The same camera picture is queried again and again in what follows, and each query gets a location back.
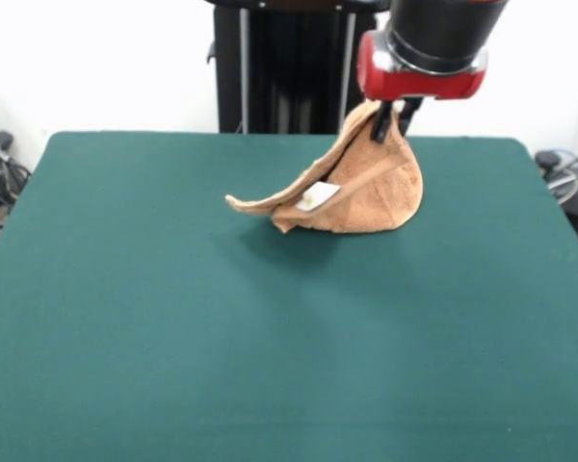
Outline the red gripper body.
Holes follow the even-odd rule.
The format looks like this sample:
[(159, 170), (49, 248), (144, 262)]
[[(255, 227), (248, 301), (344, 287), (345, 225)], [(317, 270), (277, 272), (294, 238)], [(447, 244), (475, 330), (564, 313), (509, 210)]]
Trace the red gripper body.
[(486, 76), (487, 50), (454, 74), (431, 74), (405, 65), (391, 51), (383, 31), (366, 32), (358, 48), (356, 80), (370, 100), (396, 101), (407, 97), (459, 100), (472, 97)]

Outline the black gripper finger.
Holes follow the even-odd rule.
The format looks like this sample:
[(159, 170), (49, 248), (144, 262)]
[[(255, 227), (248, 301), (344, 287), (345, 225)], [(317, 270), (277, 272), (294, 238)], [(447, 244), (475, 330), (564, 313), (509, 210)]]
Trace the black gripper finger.
[(393, 118), (393, 101), (382, 101), (373, 120), (372, 141), (384, 142)]
[(402, 136), (407, 134), (413, 116), (421, 108), (423, 97), (407, 97), (404, 99), (404, 106), (399, 113), (398, 126)]

